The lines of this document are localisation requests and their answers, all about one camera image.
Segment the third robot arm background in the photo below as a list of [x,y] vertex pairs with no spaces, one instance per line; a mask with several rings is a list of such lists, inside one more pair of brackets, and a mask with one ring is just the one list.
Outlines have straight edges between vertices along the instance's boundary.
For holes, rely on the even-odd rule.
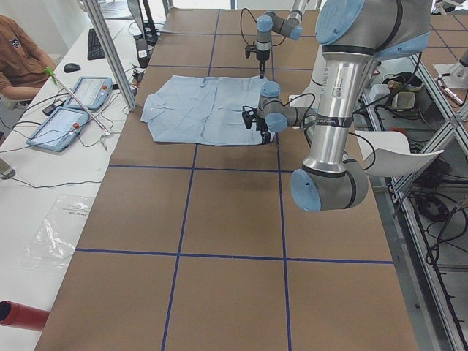
[[433,64],[444,88],[467,89],[467,50],[455,64]]

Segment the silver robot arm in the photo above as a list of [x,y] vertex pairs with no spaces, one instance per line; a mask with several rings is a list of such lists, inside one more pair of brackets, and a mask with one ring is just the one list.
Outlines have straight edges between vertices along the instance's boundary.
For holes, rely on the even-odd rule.
[[305,211],[346,209],[366,197],[363,168],[345,151],[352,115],[376,61],[423,51],[429,42],[430,1],[327,1],[316,22],[325,68],[317,107],[291,107],[273,81],[260,89],[253,122],[261,132],[300,127],[309,155],[290,181]]
[[259,76],[265,77],[266,63],[270,58],[272,33],[285,38],[298,40],[303,33],[301,22],[309,1],[294,1],[287,18],[278,16],[274,11],[266,11],[257,18],[257,39],[245,48],[246,57],[255,53],[259,62]]

